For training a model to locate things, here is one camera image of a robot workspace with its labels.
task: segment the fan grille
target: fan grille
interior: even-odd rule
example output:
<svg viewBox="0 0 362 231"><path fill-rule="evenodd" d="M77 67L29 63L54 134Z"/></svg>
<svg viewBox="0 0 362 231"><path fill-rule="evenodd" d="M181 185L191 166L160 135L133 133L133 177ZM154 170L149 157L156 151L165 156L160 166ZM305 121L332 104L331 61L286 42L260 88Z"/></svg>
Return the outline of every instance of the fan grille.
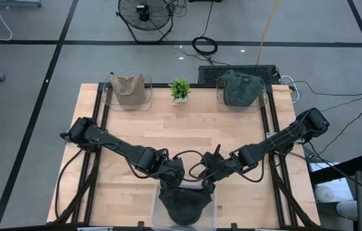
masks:
<svg viewBox="0 0 362 231"><path fill-rule="evenodd" d="M140 20L137 6L148 6L147 21ZM163 28L169 21L171 12L165 0L119 0L118 11L131 27L143 31L155 31Z"/></svg>

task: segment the yellow cable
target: yellow cable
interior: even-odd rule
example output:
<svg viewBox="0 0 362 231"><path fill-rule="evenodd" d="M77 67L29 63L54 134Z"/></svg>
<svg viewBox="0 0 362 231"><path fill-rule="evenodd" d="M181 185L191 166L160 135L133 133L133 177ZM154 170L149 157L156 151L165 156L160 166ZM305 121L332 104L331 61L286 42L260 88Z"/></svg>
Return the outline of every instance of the yellow cable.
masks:
<svg viewBox="0 0 362 231"><path fill-rule="evenodd" d="M272 20L273 14L275 13L275 10L277 9L278 2L279 2L279 0L275 0L275 4L274 4L274 6L273 6L273 10L272 10L272 12L271 12L270 18L268 19L268 22L266 23L266 26L265 26L265 29L264 29L264 33L263 33L263 38L261 39L261 45L259 46L257 65L258 65L258 63L259 63L259 60L261 59L261 54L263 53L263 43L264 43L266 31L268 30L268 27L269 27L270 24L271 24L271 20Z"/></svg>

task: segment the clear plastic bin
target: clear plastic bin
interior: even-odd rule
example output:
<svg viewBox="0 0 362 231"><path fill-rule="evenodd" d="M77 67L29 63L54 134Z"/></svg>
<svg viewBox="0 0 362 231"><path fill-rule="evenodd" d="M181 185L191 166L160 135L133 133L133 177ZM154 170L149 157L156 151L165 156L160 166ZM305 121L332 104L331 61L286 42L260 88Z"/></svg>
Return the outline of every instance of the clear plastic bin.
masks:
<svg viewBox="0 0 362 231"><path fill-rule="evenodd" d="M201 189L201 185L182 184L181 187ZM212 201L202 210L200 219L189 226L176 224L168 215L167 209L159 199L161 186L155 186L151 205L151 225L156 231L215 231L217 229L216 190L211 194Z"/></svg>
<svg viewBox="0 0 362 231"><path fill-rule="evenodd" d="M263 91L258 95L257 99L247 107L236 107L227 105L224 101L224 86L225 82L222 78L216 80L216 108L218 112L257 112L261 107L267 103L267 94L265 89L265 83L262 81Z"/></svg>
<svg viewBox="0 0 362 231"><path fill-rule="evenodd" d="M108 105L111 110L117 111L147 111L151 109L152 105L152 94L153 94L153 85L152 79L149 76L143 76L144 82L144 94L136 103L123 103L123 100L120 100L120 96L115 92L112 84L110 83L110 77L107 77L104 81L103 92L101 101Z"/></svg>

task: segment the small potted plant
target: small potted plant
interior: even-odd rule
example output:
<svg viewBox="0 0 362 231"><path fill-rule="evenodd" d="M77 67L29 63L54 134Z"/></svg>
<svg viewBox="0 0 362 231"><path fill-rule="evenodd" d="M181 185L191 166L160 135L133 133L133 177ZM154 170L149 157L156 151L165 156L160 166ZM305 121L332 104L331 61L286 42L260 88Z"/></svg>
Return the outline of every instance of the small potted plant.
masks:
<svg viewBox="0 0 362 231"><path fill-rule="evenodd" d="M171 87L171 96L174 97L175 103L187 102L188 94L190 93L190 84L187 79L176 78L169 86Z"/></svg>

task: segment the green plant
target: green plant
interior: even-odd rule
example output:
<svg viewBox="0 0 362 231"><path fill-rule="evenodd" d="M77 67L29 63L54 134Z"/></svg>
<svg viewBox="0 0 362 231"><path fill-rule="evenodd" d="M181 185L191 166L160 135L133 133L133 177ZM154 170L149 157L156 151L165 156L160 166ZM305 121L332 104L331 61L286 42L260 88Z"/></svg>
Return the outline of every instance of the green plant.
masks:
<svg viewBox="0 0 362 231"><path fill-rule="evenodd" d="M171 96L174 97L174 100L188 98L190 84L187 79L176 78L169 86L171 87Z"/></svg>

